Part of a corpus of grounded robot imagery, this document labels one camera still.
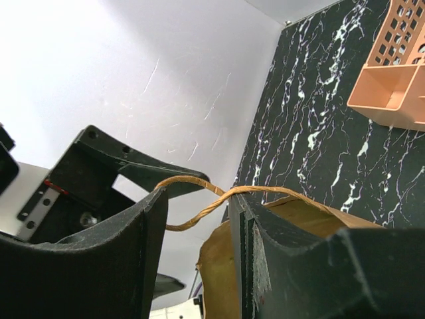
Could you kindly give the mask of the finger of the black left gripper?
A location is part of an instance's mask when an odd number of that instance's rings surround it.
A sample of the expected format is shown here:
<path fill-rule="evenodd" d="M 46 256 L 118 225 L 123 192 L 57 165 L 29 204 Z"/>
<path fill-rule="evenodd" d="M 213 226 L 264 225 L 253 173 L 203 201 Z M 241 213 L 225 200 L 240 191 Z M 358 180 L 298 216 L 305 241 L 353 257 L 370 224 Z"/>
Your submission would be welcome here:
<path fill-rule="evenodd" d="M 198 177 L 209 181 L 209 177 L 204 173 L 163 162 L 128 163 L 120 168 L 118 173 L 148 192 L 152 192 L 157 184 L 163 180 L 180 175 Z M 201 190 L 201 186 L 187 182 L 174 182 L 166 188 L 170 199 Z"/>

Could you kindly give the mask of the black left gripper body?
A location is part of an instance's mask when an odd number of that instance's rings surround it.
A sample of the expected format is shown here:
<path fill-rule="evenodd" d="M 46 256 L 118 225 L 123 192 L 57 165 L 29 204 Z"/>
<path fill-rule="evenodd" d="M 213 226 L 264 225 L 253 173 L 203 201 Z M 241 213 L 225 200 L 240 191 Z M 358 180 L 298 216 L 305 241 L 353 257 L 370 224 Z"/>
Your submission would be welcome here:
<path fill-rule="evenodd" d="M 113 187 L 130 152 L 95 126 L 82 130 L 19 211 L 18 240 L 55 242 L 132 206 Z"/>

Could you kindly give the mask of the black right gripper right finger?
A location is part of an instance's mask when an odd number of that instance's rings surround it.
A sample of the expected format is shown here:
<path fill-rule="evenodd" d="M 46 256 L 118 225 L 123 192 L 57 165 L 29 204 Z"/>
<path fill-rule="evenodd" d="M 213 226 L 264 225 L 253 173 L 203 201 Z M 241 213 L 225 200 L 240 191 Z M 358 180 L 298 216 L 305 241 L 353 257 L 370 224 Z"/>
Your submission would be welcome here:
<path fill-rule="evenodd" d="M 228 214 L 241 318 L 424 317 L 423 229 L 321 238 L 248 194 Z"/>

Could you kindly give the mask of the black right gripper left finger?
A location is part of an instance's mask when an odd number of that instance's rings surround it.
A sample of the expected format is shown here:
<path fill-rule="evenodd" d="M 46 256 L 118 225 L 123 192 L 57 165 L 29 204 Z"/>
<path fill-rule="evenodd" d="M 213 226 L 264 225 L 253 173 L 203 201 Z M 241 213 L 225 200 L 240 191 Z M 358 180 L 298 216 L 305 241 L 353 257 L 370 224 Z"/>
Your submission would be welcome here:
<path fill-rule="evenodd" d="M 2 318 L 147 318 L 169 196 L 163 187 L 57 243 L 1 237 Z"/>

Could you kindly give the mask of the brown paper bag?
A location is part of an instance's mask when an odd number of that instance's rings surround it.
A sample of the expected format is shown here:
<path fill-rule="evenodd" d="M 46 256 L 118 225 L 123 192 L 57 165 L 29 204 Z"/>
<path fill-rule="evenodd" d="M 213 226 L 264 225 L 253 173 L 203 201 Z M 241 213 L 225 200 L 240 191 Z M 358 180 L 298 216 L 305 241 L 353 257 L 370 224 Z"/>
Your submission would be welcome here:
<path fill-rule="evenodd" d="M 265 203 L 261 207 L 271 209 L 277 216 L 321 238 L 333 235 L 344 227 L 350 229 L 382 228 L 381 225 L 328 207 L 285 187 L 243 185 L 224 191 L 208 181 L 188 175 L 167 178 L 159 182 L 157 187 L 170 186 L 177 182 L 191 183 L 208 189 L 218 195 L 218 199 L 187 222 L 181 225 L 167 225 L 168 231 L 186 231 L 221 206 L 231 196 L 248 192 L 284 194 L 284 197 Z M 240 315 L 240 302 L 237 301 L 236 294 L 236 267 L 230 240 L 230 223 L 225 221 L 212 232 L 199 252 L 197 270 L 200 271 L 201 283 L 203 284 L 205 318 L 237 318 Z"/>

